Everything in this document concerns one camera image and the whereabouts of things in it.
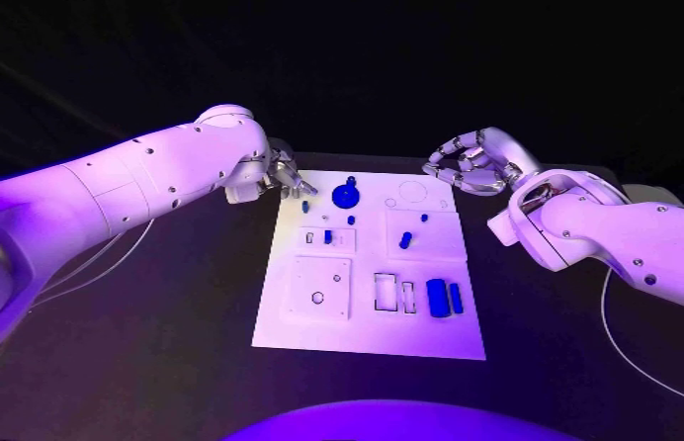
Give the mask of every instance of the white board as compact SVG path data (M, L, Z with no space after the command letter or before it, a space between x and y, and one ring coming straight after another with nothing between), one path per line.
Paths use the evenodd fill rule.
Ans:
M301 174L320 194L281 202L252 346L484 360L451 186L412 174ZM331 195L349 176L360 201L343 210ZM402 249L406 231L412 240ZM376 274L395 275L395 287L386 276L376 286ZM439 318L426 291L436 278L458 283L464 304L464 313ZM393 297L397 310L379 310L376 298L380 308L393 309Z

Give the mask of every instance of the white cable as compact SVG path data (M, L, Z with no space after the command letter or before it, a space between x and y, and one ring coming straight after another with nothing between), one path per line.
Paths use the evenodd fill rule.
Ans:
M613 340L613 335L611 334L609 330L609 323L606 321L606 289L609 287L609 278L611 278L612 270L609 270L609 273L606 274L606 280L603 281L603 292L602 292L602 320L603 320L603 329L606 330L606 335L611 340L611 344L613 345L613 348L616 350L616 353L621 355L622 359L626 361L626 363L634 367L637 372L652 382L655 382L664 389L667 389L670 392L674 394L680 395L684 397L684 393L681 393L678 390L674 390L670 386L667 386L655 377L651 377L637 366L637 364L629 360L629 358L624 355L624 352L619 350L619 347L616 346L616 341Z
M63 276L62 278L59 278L50 285L46 285L42 289L42 293L45 291L49 291L52 288L55 288L56 286L59 286L69 278L72 278L89 265L91 263L99 258L99 256L102 256L102 253L111 248L111 245L117 242L117 240L121 238L121 236L124 235L124 233L120 233L111 240L109 242L107 243L107 245L104 245L104 247L101 248L101 250L89 257L88 261L85 261L85 263L82 263L82 265L66 275Z
M150 231L150 227L153 226L153 221L154 219L150 220L150 223L147 224L147 227L145 227L145 230L143 231L143 234L140 235L138 237L138 240L135 241L135 243L133 244L131 246L131 249L125 252L124 256L118 259L118 261L109 266L109 268L102 272L99 273L92 279L89 279L85 283L81 283L78 286L73 286L72 288L69 288L68 290L62 291L61 293L56 293L53 296L50 296L49 298L45 298L43 300L37 301L33 305L32 305L32 309L39 306L42 303L46 303L48 301L53 300L55 298L58 298L59 296L63 296L63 295L68 295L69 293L72 293L75 290L79 290L81 288L85 288L85 286L88 286L91 283L94 283L99 278L102 278L104 276L107 276L111 271L114 271L114 268L117 268L117 266L124 262L125 258L128 257L128 255L133 253L133 251L135 250L140 242L143 241L143 238L145 237L147 235L147 232Z

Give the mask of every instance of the dark table surface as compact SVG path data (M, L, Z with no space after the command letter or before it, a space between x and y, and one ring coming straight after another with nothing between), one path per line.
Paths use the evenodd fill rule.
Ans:
M298 161L413 174L423 162ZM102 280L26 317L0 354L0 438L216 439L295 408L397 398L488 409L583 439L684 439L684 399L634 371L603 332L606 267L586 260L552 273L518 244L498 244L485 220L507 195L455 193L485 362L251 347L279 195L230 206L215 192L156 221ZM608 314L625 353L683 389L684 308L612 278Z

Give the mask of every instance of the robotic hand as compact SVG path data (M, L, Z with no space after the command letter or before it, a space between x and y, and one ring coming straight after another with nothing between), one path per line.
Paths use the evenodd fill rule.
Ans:
M272 187L317 194L292 149L249 110L220 105L192 124L0 182L0 342L65 263L217 187L232 204Z
M439 161L461 152L461 170ZM639 290L684 305L684 210L632 204L589 172L543 171L529 151L497 128L468 132L433 152L423 171L478 196L505 185L508 206L487 224L501 243L520 242L537 263L559 271L586 257L602 260Z

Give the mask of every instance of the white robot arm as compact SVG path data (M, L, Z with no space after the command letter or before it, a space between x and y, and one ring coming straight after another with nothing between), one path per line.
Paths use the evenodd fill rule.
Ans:
M65 263L92 245L225 188L232 204L278 184L317 190L292 150L249 110L220 105L192 124L0 182L0 342Z
M461 170L444 156L461 151ZM684 210L632 204L589 172L543 172L529 151L497 128L457 136L435 151L423 171L471 194L513 190L507 209L488 220L501 243L520 242L552 271L586 257L602 260L639 290L684 305Z

